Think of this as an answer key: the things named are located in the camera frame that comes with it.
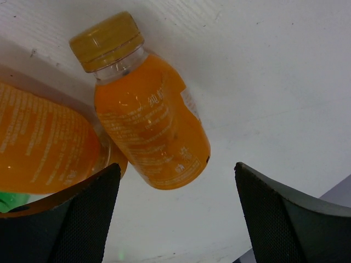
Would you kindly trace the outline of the orange bottle centre lying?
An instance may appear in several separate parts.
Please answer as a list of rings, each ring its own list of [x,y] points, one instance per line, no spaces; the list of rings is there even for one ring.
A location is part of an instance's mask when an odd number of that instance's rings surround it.
[[[1,190],[50,194],[127,159],[93,111],[1,66]]]

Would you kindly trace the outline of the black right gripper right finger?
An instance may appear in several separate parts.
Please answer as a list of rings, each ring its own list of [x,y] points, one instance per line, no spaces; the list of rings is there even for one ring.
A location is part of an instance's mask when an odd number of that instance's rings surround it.
[[[236,188],[256,262],[350,262],[350,208],[307,195],[245,163]]]

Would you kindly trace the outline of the green bottle front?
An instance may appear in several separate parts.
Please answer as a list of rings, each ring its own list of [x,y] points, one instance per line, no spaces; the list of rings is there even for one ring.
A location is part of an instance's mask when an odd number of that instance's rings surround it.
[[[7,213],[8,211],[22,206],[28,202],[30,195],[23,193],[0,193],[0,212]]]

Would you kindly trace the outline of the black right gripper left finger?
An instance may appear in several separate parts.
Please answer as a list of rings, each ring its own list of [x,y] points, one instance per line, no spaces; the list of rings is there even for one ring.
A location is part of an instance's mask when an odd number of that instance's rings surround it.
[[[121,168],[1,214],[1,262],[102,262]]]

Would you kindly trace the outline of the orange bottle far right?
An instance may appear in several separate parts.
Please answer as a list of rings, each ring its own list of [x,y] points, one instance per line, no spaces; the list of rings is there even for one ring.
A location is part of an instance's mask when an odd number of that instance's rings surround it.
[[[144,48],[129,12],[72,37],[70,48],[95,77],[101,125],[147,184],[173,190],[205,169],[211,147],[180,74]]]

